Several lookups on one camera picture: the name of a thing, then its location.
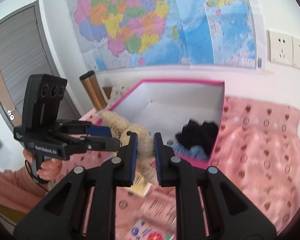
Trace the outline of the person's left hand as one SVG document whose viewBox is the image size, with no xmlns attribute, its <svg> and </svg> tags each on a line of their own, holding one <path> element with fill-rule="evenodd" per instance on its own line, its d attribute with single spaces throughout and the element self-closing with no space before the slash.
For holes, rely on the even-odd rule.
<svg viewBox="0 0 300 240">
<path fill-rule="evenodd" d="M 40 184 L 47 184 L 49 181 L 56 179 L 62 169 L 62 161 L 58 159 L 49 159 L 41 163 L 40 168 L 35 171 L 32 168 L 36 167 L 35 156 L 28 150 L 23 150 L 25 157 L 25 166 L 30 173 L 30 176 L 35 182 Z"/>
</svg>

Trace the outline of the pink sleeved left forearm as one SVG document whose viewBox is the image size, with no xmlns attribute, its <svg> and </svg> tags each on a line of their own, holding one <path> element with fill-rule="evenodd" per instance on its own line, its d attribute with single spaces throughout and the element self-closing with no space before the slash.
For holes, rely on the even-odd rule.
<svg viewBox="0 0 300 240">
<path fill-rule="evenodd" d="M 0 172 L 0 205 L 28 213 L 45 195 L 46 191 L 32 180 L 25 166 Z"/>
</svg>

